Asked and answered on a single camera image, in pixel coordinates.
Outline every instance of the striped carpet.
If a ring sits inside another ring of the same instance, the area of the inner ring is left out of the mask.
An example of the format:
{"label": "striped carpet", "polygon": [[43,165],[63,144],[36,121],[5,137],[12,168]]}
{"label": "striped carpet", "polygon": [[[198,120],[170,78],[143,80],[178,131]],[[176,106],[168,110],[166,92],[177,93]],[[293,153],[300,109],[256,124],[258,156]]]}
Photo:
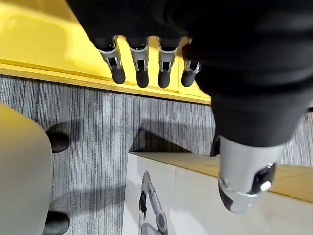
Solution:
{"label": "striped carpet", "polygon": [[[51,209],[70,215],[66,235],[120,235],[127,153],[206,153],[214,134],[209,106],[0,77],[0,102],[45,130],[69,134],[53,157]],[[312,166],[313,114],[303,116],[282,163]]]}

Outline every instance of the black shoe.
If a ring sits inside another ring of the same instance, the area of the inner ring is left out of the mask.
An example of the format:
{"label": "black shoe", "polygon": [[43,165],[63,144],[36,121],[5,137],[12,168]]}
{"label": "black shoe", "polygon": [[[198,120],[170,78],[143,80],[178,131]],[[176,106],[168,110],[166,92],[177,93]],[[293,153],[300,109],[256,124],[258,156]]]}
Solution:
{"label": "black shoe", "polygon": [[69,146],[69,137],[62,132],[47,131],[49,137],[52,153],[60,153],[66,150]]}
{"label": "black shoe", "polygon": [[61,212],[49,211],[43,235],[62,235],[69,228],[69,217]]}

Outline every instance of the robot arm image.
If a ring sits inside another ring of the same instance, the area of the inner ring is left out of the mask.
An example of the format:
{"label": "robot arm image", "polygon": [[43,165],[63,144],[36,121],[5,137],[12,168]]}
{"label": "robot arm image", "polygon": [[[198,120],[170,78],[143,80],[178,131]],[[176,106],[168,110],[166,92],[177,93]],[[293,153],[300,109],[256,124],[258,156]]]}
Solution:
{"label": "robot arm image", "polygon": [[146,219],[147,213],[147,196],[149,196],[150,203],[153,209],[153,213],[156,216],[156,224],[157,229],[155,229],[149,223],[144,223],[139,228],[140,235],[167,235],[167,219],[164,211],[162,210],[162,206],[160,200],[157,196],[157,192],[151,183],[151,178],[149,172],[145,172],[142,178],[141,184],[141,196],[139,200],[139,209],[144,214],[143,219]]}

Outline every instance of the yellow table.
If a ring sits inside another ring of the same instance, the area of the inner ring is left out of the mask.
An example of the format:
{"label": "yellow table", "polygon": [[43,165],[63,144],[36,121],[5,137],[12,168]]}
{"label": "yellow table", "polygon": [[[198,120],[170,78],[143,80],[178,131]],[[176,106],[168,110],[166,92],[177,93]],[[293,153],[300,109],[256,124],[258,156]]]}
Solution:
{"label": "yellow table", "polygon": [[136,84],[131,52],[118,38],[126,82],[113,82],[110,69],[89,41],[65,0],[0,0],[0,73],[46,81],[209,104],[194,83],[181,84],[181,46],[166,89],[157,84],[158,43],[149,39],[149,86]]}

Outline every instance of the white box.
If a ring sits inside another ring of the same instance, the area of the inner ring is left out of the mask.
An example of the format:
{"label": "white box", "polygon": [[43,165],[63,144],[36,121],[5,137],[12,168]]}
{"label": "white box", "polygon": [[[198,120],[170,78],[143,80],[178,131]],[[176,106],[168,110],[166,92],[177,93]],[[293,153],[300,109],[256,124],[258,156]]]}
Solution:
{"label": "white box", "polygon": [[[129,153],[123,235],[141,234],[143,223],[149,223],[155,231],[142,235],[166,234],[157,231],[156,216],[148,197],[144,221],[139,210],[146,171],[166,215],[168,235],[313,234],[312,168],[279,166],[273,185],[276,192],[264,193],[245,213],[233,214],[220,200],[218,167],[218,159],[200,154]],[[299,176],[306,179],[301,186],[295,182]]]}

